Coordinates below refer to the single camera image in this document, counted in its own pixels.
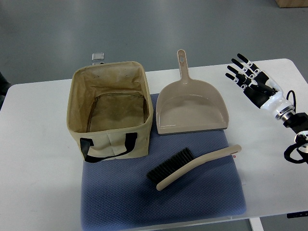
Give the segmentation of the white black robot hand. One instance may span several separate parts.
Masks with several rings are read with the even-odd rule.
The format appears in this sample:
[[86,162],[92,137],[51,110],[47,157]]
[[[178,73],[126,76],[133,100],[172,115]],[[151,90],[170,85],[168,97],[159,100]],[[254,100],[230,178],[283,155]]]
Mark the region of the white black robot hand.
[[283,95],[282,88],[265,71],[242,54],[239,61],[232,58],[236,67],[227,66],[226,77],[239,86],[244,95],[259,109],[267,110],[277,120],[286,121],[295,114],[295,106]]

